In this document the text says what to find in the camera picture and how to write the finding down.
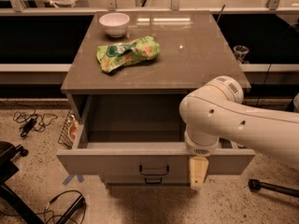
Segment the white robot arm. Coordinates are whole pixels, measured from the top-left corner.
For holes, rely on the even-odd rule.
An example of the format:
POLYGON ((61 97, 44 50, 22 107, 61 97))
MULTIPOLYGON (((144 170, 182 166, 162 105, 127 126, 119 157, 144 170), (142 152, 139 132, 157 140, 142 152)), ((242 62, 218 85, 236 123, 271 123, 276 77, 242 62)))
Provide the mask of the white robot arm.
POLYGON ((231 77, 220 76, 192 91, 179 105, 186 124, 191 188, 207 174, 207 158, 224 138, 299 169, 299 114, 243 105, 244 92, 231 77))

